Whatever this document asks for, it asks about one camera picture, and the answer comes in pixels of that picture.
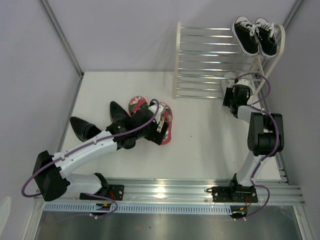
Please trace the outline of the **red green flip-flop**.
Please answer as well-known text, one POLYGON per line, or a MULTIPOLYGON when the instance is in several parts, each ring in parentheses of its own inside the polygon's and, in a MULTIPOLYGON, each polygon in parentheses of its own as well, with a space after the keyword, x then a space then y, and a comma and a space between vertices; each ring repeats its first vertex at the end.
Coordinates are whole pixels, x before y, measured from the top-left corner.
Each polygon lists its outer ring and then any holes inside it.
POLYGON ((133 97, 128 104, 128 112, 129 115, 132 116, 140 109, 148 109, 149 105, 147 100, 143 96, 135 96, 133 97))
POLYGON ((162 131, 163 130, 163 125, 167 124, 167 129, 164 135, 164 139, 162 141, 162 145, 168 144, 171 139, 172 139, 172 122, 173 122, 173 112, 169 105, 167 105, 164 102, 160 102, 160 105, 164 107, 164 112, 161 114, 160 117, 160 124, 157 129, 157 131, 162 131))

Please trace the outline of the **white sneaker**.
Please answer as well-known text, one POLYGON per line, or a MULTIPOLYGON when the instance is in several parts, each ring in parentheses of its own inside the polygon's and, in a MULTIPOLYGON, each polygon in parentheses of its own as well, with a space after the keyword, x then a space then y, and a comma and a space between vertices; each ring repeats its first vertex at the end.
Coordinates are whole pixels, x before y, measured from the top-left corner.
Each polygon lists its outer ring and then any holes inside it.
POLYGON ((227 88, 232 88, 235 84, 236 75, 234 72, 227 72, 223 76, 223 79, 220 82, 221 90, 222 90, 222 97, 225 97, 227 88))
POLYGON ((248 72, 237 77, 240 80, 246 80, 250 86, 254 86, 255 83, 261 81, 257 72, 248 72))

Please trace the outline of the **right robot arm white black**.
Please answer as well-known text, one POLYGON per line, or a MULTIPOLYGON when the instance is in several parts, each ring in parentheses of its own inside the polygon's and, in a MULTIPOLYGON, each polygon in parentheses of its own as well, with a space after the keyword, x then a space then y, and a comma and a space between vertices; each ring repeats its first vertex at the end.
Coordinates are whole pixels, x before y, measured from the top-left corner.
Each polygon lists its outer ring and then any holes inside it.
POLYGON ((268 159, 284 148, 283 116, 248 105, 251 95, 247 85, 228 83, 221 88, 222 105, 228 107, 235 118, 249 124, 248 155, 229 185, 212 191, 213 200, 220 203, 257 203, 255 178, 268 159))

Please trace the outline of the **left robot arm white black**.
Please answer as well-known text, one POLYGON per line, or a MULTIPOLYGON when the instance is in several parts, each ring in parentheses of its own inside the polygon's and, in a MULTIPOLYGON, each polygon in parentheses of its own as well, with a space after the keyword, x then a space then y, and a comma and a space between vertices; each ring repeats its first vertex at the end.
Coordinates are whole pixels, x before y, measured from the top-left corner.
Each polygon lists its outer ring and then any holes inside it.
POLYGON ((112 107, 111 125, 103 131, 81 118, 71 117, 71 126, 82 144, 53 155, 43 151, 37 156, 34 180, 43 199, 50 202, 66 193, 79 193, 82 200, 110 197, 111 187, 101 173, 81 175, 74 171, 103 155, 131 149, 141 138, 161 145, 168 128, 168 124, 161 122, 164 111, 163 107, 156 111, 151 106, 129 115, 122 108, 112 107))

